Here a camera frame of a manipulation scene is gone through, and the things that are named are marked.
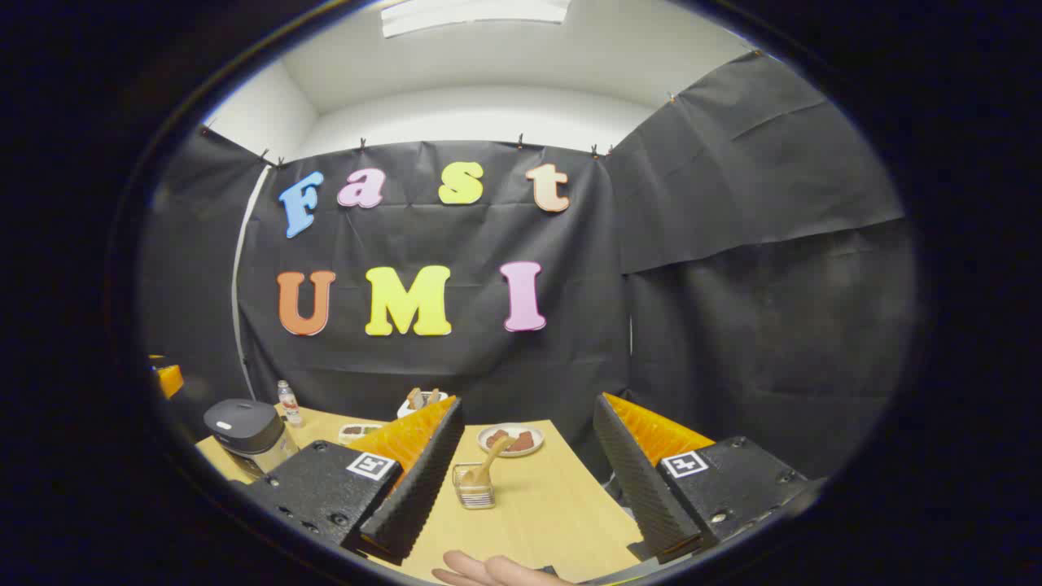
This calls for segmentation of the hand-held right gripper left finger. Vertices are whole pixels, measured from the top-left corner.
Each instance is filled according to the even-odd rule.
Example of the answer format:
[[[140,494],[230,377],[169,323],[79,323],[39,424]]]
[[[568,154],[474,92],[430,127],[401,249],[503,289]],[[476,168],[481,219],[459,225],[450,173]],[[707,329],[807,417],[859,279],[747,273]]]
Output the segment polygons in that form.
[[[462,406],[450,396],[347,446],[313,441],[234,488],[305,536],[401,564],[431,515],[462,433]]]

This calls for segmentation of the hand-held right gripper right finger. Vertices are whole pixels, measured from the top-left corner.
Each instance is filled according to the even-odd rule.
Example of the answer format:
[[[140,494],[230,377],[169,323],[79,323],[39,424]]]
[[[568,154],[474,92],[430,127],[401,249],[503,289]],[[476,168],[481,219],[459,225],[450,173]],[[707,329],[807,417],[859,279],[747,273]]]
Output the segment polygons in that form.
[[[819,486],[745,436],[714,441],[607,393],[594,430],[659,562],[715,548]]]

